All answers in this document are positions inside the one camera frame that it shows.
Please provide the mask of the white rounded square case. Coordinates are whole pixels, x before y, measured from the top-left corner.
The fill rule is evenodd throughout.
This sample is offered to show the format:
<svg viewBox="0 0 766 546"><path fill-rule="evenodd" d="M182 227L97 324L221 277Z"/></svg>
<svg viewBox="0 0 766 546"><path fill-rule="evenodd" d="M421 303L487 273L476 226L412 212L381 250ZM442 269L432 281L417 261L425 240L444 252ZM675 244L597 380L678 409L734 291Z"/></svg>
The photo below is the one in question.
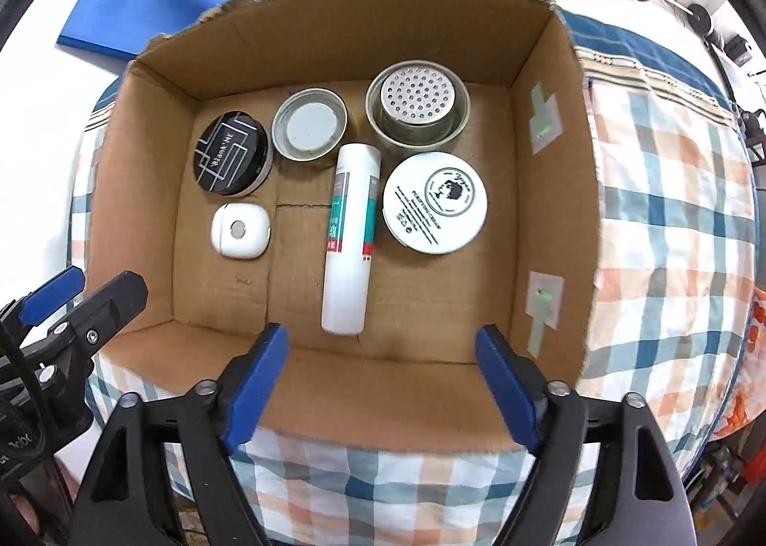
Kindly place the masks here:
<svg viewBox="0 0 766 546"><path fill-rule="evenodd" d="M210 243L221 256L255 259L268 249L271 223L262 206L249 202L229 202L213 215Z"/></svg>

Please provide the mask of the white teal tube bottle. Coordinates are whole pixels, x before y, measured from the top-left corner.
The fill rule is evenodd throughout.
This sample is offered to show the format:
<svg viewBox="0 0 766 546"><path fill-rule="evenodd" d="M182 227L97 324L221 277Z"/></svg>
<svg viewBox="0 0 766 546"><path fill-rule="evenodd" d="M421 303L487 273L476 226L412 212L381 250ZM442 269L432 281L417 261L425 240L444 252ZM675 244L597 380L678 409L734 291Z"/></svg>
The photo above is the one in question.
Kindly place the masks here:
<svg viewBox="0 0 766 546"><path fill-rule="evenodd" d="M381 162L370 144L345 144L338 153L322 293L321 326L329 334L360 335L365 326Z"/></svg>

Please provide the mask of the white cream jar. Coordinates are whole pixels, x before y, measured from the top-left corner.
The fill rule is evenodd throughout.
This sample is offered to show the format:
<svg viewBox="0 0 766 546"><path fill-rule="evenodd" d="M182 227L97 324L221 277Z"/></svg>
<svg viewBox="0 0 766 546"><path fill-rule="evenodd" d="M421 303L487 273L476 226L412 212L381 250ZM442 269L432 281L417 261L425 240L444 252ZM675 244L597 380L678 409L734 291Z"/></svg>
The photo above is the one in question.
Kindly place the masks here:
<svg viewBox="0 0 766 546"><path fill-rule="evenodd" d="M483 228L487 212L482 178L447 152L405 158L383 189L388 231L405 248L424 255L449 255L467 246Z"/></svg>

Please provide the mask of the black round compact case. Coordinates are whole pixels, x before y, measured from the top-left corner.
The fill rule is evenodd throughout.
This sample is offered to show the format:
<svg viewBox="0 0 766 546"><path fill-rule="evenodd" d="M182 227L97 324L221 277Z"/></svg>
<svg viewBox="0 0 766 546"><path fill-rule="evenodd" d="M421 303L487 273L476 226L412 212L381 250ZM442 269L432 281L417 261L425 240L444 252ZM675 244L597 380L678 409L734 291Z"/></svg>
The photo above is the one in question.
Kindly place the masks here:
<svg viewBox="0 0 766 546"><path fill-rule="evenodd" d="M197 139L192 170L197 186L224 197L247 196L268 178L274 148L269 131L246 112L210 122Z"/></svg>

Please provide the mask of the orange white cloth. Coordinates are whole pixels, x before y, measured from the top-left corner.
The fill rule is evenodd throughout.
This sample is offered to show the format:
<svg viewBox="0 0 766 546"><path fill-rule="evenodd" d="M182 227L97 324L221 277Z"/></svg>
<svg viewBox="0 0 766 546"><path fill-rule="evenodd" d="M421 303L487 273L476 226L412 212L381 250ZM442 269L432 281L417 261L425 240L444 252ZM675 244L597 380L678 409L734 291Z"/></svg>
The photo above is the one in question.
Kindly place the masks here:
<svg viewBox="0 0 766 546"><path fill-rule="evenodd" d="M755 287L752 315L746 329L742 367L713 440L723 440L756 420L765 411L766 393L765 291Z"/></svg>

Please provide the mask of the plaid blue-bordered blanket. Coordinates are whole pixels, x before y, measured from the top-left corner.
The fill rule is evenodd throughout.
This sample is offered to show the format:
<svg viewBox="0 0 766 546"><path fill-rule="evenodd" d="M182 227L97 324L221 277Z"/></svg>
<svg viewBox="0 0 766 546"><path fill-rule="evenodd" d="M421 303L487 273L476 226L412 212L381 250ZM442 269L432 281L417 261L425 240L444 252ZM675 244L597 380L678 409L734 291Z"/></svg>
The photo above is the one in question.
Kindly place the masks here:
<svg viewBox="0 0 766 546"><path fill-rule="evenodd" d="M372 244L360 335L319 324L331 167L279 162L253 198L273 219L256 261L214 253L219 198L192 151L241 111L266 123L303 87L334 90L372 140L363 100L400 61L469 85L456 153L488 214L465 248L427 256L385 229ZM488 544L529 461L474 359L483 324L516 348L529 282L562 280L540 368L579 392L647 398L679 468L713 431L755 285L748 157L708 78L614 26L520 0L280 0L157 43L122 79L95 160L91 287L133 270L146 311L97 357L87 399L186 392L269 322L291 352L235 468L270 535L325 545Z"/></svg>

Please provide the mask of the cardboard box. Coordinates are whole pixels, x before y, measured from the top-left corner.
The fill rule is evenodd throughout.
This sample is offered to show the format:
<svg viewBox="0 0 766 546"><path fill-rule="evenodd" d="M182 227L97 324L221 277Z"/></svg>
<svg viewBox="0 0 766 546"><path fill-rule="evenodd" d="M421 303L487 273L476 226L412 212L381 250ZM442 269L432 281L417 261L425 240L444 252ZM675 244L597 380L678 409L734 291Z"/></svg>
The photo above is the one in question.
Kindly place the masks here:
<svg viewBox="0 0 766 546"><path fill-rule="evenodd" d="M469 89L439 167L383 199L383 175L278 160L252 195L271 237L259 258L214 252L221 197L193 170L219 117L273 122L295 92L325 87L373 144L372 81L434 61ZM221 374L270 323L288 359L262 417L282 435L404 453L500 453L513 441L475 358L493 324L517 349L552 286L536 356L575 383L595 295L600 199L584 73L561 15L538 0L237 1L128 65L92 197L87 279L130 270L146 310L108 362L169 392Z"/></svg>

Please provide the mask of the metal tin lid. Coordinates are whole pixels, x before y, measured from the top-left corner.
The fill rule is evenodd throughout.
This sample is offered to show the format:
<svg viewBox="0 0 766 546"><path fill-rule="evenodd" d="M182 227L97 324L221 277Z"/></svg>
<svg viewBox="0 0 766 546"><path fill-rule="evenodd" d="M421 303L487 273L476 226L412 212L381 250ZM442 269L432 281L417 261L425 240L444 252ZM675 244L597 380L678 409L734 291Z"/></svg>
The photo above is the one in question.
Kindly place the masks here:
<svg viewBox="0 0 766 546"><path fill-rule="evenodd" d="M314 162L339 147L348 121L347 106L336 92L309 87L279 105L271 124L271 139L286 160Z"/></svg>

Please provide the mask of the metal perforated tin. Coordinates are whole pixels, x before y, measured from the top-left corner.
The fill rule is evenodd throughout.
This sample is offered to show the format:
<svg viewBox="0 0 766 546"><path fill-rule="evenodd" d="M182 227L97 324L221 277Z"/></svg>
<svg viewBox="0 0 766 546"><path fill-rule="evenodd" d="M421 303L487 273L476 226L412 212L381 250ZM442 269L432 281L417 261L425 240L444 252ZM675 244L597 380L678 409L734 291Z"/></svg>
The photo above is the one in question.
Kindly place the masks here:
<svg viewBox="0 0 766 546"><path fill-rule="evenodd" d="M427 60L406 60L385 68L365 95L367 122L385 152L399 160L451 152L470 113L470 95L462 79Z"/></svg>

